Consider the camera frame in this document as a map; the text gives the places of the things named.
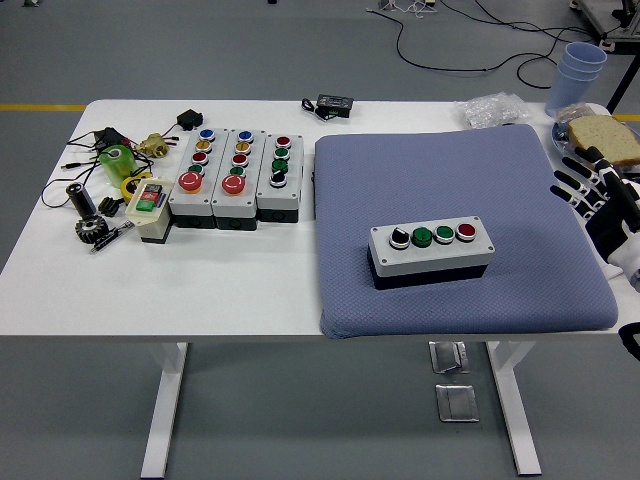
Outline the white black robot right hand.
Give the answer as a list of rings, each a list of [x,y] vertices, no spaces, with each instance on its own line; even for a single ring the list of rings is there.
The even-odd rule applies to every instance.
[[[595,250],[608,264],[620,268],[629,284],[639,288],[639,184],[626,178],[596,147],[578,147],[577,161],[564,157],[554,176],[570,187],[550,191],[569,204],[583,219]]]

